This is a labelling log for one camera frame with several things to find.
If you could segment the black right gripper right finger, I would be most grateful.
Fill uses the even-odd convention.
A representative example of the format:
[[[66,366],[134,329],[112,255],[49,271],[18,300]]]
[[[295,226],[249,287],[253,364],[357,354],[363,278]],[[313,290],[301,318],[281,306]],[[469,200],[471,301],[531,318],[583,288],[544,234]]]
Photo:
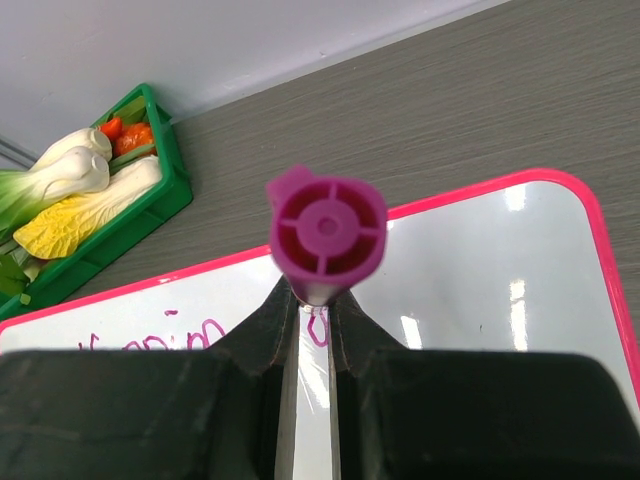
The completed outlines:
[[[638,430],[596,360],[412,350],[350,293],[329,321],[337,478],[638,477]]]

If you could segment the purple capped marker pen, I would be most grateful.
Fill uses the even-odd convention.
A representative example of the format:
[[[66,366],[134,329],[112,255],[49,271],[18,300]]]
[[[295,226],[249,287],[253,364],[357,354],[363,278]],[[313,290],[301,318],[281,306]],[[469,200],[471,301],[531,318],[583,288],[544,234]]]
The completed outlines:
[[[266,196],[271,254],[301,302],[328,305],[382,263],[388,209],[371,184],[296,165],[267,183]]]

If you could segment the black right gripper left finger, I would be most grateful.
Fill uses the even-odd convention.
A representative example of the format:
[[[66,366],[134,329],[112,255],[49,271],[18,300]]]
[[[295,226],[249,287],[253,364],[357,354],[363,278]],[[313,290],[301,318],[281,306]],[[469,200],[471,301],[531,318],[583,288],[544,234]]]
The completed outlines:
[[[1,358],[5,479],[289,479],[298,301],[280,280],[202,350]]]

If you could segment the pink framed whiteboard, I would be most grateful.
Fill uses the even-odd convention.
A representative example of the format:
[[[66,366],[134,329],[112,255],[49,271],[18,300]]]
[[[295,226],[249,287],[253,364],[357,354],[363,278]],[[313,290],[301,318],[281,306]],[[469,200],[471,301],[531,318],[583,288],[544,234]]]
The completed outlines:
[[[280,280],[288,282],[268,244],[6,320],[1,358],[32,350],[202,350]],[[569,174],[527,170],[395,208],[371,276],[324,306],[293,292],[289,479],[339,479],[329,309],[344,293],[412,350],[592,358],[616,382],[639,433],[639,352],[624,289],[598,200]]]

